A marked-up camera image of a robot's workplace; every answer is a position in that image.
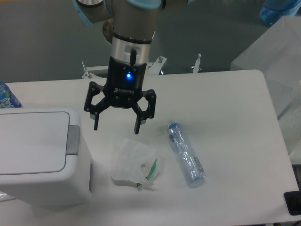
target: blue led light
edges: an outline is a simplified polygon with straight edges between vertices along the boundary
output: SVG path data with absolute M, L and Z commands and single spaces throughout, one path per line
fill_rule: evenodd
M 132 77 L 132 75 L 131 75 L 131 73 L 129 72 L 129 73 L 127 73 L 127 80 L 131 80 L 133 77 Z

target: green strip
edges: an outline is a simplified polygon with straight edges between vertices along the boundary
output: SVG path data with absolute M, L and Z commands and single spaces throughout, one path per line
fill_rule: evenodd
M 157 165 L 157 159 L 154 161 L 154 164 L 153 164 L 152 167 L 151 167 L 150 173 L 149 173 L 148 176 L 146 177 L 147 180 L 149 180 L 149 179 L 151 178 L 152 174 L 153 174 L 154 171 L 155 171 L 156 165 Z M 137 188 L 139 188 L 140 186 L 142 186 L 142 184 L 137 183 Z

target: black cable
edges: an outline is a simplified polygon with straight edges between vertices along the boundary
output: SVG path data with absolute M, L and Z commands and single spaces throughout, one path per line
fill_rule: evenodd
M 297 221 L 297 222 L 294 223 L 292 226 L 297 226 L 299 223 L 301 223 L 301 220 Z

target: black object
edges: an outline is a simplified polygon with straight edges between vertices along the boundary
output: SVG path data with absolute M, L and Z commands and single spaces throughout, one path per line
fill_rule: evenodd
M 110 106 L 134 110 L 137 114 L 135 134 L 139 133 L 141 124 L 155 116 L 157 99 L 155 91 L 152 89 L 142 91 L 147 64 L 136 64 L 136 56 L 137 53 L 133 49 L 129 64 L 110 57 L 106 84 L 101 86 L 96 82 L 90 82 L 84 110 L 90 112 L 91 118 L 95 120 L 94 130 L 98 127 L 99 114 Z M 93 105 L 93 97 L 100 92 L 103 92 L 105 97 L 98 104 Z M 149 103 L 146 111 L 142 111 L 137 103 L 142 97 Z
M 291 215 L 301 215 L 301 191 L 285 192 L 285 202 Z

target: robotiq logo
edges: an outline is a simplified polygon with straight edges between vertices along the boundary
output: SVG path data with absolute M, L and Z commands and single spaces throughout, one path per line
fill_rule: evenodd
M 134 94 L 133 90 L 129 90 L 129 89 L 119 89 L 119 88 L 115 88 L 114 93 L 131 93 Z

